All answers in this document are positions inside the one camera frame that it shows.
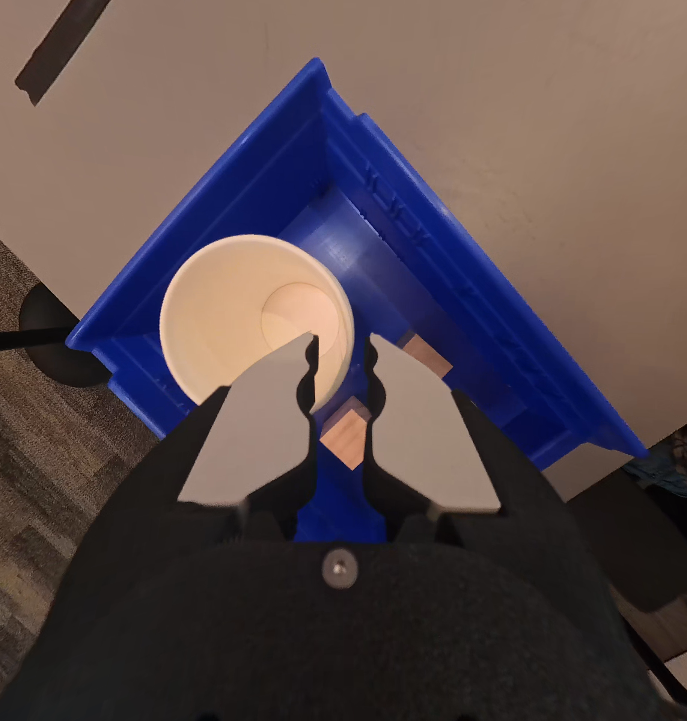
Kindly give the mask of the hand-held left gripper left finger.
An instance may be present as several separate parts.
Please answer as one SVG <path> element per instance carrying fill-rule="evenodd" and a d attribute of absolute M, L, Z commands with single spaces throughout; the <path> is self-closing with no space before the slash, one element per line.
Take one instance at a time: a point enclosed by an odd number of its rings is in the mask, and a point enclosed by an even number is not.
<path fill-rule="evenodd" d="M 234 510 L 241 527 L 267 513 L 283 535 L 295 534 L 297 514 L 317 484 L 311 411 L 318 359 L 318 337 L 305 332 L 232 383 L 179 502 Z"/>

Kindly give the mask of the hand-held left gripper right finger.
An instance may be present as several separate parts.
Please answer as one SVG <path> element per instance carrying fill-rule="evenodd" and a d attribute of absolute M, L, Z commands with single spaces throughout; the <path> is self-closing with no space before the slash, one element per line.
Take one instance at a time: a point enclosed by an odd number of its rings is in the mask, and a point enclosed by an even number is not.
<path fill-rule="evenodd" d="M 413 516 L 436 524 L 449 514 L 498 514 L 501 500 L 447 384 L 375 333 L 365 371 L 364 494 L 387 532 Z"/>

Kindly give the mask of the wooden cube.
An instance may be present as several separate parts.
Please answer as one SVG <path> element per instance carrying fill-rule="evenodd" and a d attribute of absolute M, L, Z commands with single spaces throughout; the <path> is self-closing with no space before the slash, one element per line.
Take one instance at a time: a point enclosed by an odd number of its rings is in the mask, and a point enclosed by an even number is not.
<path fill-rule="evenodd" d="M 366 428 L 371 417 L 364 403 L 352 396 L 322 425 L 321 444 L 351 471 L 364 460 Z"/>
<path fill-rule="evenodd" d="M 443 379 L 454 368 L 443 355 L 415 332 L 406 332 L 396 345 L 440 379 Z"/>

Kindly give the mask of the white paper cup green band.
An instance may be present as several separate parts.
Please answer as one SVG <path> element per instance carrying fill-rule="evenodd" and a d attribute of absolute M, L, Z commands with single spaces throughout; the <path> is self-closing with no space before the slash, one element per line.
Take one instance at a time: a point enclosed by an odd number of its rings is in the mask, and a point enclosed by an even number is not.
<path fill-rule="evenodd" d="M 168 369 L 196 404 L 309 332 L 318 337 L 318 411 L 338 392 L 354 350 L 353 311 L 333 273 L 294 244 L 256 234 L 188 258 L 168 285 L 159 330 Z"/>

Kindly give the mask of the blue plastic bin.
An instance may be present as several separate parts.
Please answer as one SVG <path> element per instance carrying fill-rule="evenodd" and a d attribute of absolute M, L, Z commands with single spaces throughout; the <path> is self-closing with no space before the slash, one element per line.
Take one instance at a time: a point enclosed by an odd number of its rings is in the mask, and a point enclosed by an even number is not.
<path fill-rule="evenodd" d="M 541 471 L 584 443 L 629 456 L 643 443 L 505 275 L 366 114 L 312 59 L 177 204 L 67 339 L 111 372 L 108 387 L 159 438 L 195 409 L 164 360 L 165 291 L 226 237 L 276 237 L 316 258 L 351 304 L 347 376 L 315 413 L 367 400 L 371 333 L 418 335 Z"/>

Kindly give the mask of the black round stand base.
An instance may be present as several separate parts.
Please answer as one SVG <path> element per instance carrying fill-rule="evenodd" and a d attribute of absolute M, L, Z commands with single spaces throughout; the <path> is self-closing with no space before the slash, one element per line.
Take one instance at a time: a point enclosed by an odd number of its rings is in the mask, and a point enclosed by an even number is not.
<path fill-rule="evenodd" d="M 107 384 L 112 373 L 95 355 L 68 347 L 77 324 L 78 318 L 45 284 L 35 284 L 21 303 L 18 329 L 0 331 L 0 353 L 24 350 L 42 374 L 65 386 Z"/>

